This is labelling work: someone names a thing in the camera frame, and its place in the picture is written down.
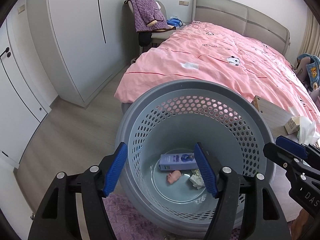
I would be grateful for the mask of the person's right hand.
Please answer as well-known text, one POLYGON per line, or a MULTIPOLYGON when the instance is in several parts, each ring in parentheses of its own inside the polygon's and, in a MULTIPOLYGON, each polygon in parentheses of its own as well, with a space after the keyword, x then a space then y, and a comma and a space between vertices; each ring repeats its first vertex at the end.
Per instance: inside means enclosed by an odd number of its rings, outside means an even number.
POLYGON ((319 213, 312 217, 302 209, 291 226, 291 239, 319 239, 319 213))

